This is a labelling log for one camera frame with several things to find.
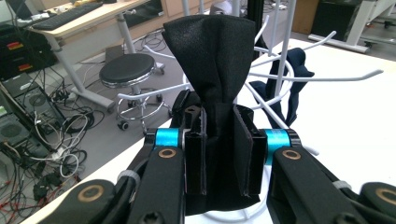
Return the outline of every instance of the stool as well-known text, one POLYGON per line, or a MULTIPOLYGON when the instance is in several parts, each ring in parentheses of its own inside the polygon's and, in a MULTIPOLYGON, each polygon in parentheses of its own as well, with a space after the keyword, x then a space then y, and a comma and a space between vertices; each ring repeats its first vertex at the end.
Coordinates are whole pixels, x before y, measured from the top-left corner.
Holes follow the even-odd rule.
MULTIPOLYGON (((156 70, 155 60, 142 53, 124 54, 107 63, 99 72, 99 77, 106 87, 109 88, 125 88, 131 87, 131 95, 142 94, 143 91, 151 92, 156 91, 152 88, 140 89, 138 84, 147 80, 156 70)), ((117 121, 118 126, 122 130, 128 128, 127 120, 139 120, 142 123, 143 133, 146 134, 147 128, 144 119, 156 114, 161 107, 166 107, 171 115, 171 108, 164 101, 162 94, 156 95, 156 103, 149 103, 149 97, 139 100, 127 101, 128 108, 121 109, 121 104, 124 99, 120 99, 117 105, 117 121), (147 112, 149 106, 153 106, 154 110, 147 112), (134 110, 140 111, 138 116, 127 117, 134 110)))

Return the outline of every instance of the black cloth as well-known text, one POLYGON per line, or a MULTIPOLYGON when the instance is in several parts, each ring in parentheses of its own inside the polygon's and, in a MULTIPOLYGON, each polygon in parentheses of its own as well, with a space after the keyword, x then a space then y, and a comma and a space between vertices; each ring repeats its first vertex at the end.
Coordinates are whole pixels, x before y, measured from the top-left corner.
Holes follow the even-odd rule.
POLYGON ((253 57, 255 23, 226 15, 194 15, 163 25, 173 52, 206 112, 206 195, 186 195, 186 215, 230 211, 253 205, 242 196, 233 162, 233 100, 253 57))
MULTIPOLYGON (((295 77, 312 77, 315 73, 308 71, 305 65, 305 52, 302 49, 290 49, 286 60, 290 63, 294 71, 295 77)), ((280 60, 273 61, 270 74, 277 75, 279 69, 280 60)), ((284 69, 283 76, 285 76, 289 70, 287 67, 284 69)), ((276 80, 268 79, 267 83, 261 81, 252 81, 250 85, 254 90, 261 96, 265 101, 271 100, 275 97, 276 93, 276 80)), ((297 119, 297 108, 299 104, 299 92, 306 85, 306 82, 293 82, 290 89, 290 97, 288 101, 288 115, 286 118, 282 114, 282 107, 280 101, 271 105, 274 112, 282 119, 286 125, 290 126, 297 119)), ((279 129, 279 125, 267 114, 272 128, 279 129)))

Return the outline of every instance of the keyboard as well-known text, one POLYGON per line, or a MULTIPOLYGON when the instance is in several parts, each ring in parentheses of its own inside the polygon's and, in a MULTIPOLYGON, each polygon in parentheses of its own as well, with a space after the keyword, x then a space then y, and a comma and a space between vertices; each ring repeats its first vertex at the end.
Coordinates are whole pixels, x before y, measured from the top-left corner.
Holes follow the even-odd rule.
POLYGON ((81 5, 79 7, 72 7, 66 12, 63 12, 62 14, 48 18, 45 21, 38 22, 32 25, 32 27, 37 30, 46 30, 46 31, 55 30, 56 28, 61 27, 70 21, 73 21, 91 11, 94 11, 95 9, 101 7, 102 5, 103 5, 102 2, 100 3, 90 2, 90 3, 85 3, 84 5, 81 5))

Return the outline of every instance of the white table surface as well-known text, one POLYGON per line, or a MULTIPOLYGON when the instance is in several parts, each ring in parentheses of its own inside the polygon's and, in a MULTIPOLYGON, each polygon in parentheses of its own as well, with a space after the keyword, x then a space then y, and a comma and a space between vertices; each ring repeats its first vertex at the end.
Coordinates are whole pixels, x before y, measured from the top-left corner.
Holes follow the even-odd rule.
MULTIPOLYGON (((290 41, 290 48, 304 47, 307 43, 290 41)), ((268 72, 271 64, 259 70, 268 72)), ((384 73, 359 82, 311 82, 300 93, 298 118, 291 125, 303 144, 318 150, 317 156, 339 179, 345 180, 359 193, 367 182, 385 182, 396 186, 396 62, 363 54, 319 46, 306 51, 305 66, 315 77, 355 77, 375 69, 384 73)), ((241 105, 255 105, 251 94, 241 90, 241 105)), ((258 128, 270 128, 264 114, 255 111, 258 128)), ((137 151, 143 139, 127 148, 83 182, 107 179, 116 182, 137 151)), ((263 183, 263 194, 268 182, 263 183)), ((65 194, 36 212, 24 223, 37 223, 50 213, 65 194)), ((223 217, 241 217, 241 212, 222 214, 223 217)), ((186 223, 219 223, 204 215, 186 217, 186 223)), ((268 211, 243 223, 272 223, 268 211)))

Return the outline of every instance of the navy cloth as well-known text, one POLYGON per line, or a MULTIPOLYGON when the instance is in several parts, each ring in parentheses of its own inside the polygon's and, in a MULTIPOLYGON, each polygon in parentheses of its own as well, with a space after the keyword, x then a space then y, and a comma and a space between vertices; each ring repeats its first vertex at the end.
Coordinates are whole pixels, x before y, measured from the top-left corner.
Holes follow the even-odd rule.
MULTIPOLYGON (((295 77, 312 77, 315 73, 308 71, 305 65, 305 52, 302 49, 290 49, 286 57, 294 71, 295 77)), ((274 61, 270 70, 270 74, 277 75, 279 69, 280 60, 274 61)), ((289 70, 285 67, 283 76, 285 76, 289 70)), ((276 80, 268 79, 267 83, 261 81, 252 81, 250 85, 260 95, 264 101, 271 100, 275 97, 276 93, 276 80)), ((290 89, 290 97, 288 102, 288 115, 286 118, 282 114, 282 107, 280 101, 271 105, 274 112, 282 119, 286 125, 290 126, 297 119, 297 108, 299 104, 299 92, 304 88, 306 82, 293 82, 290 89)), ((279 125, 267 114, 272 128, 279 129, 279 125)))

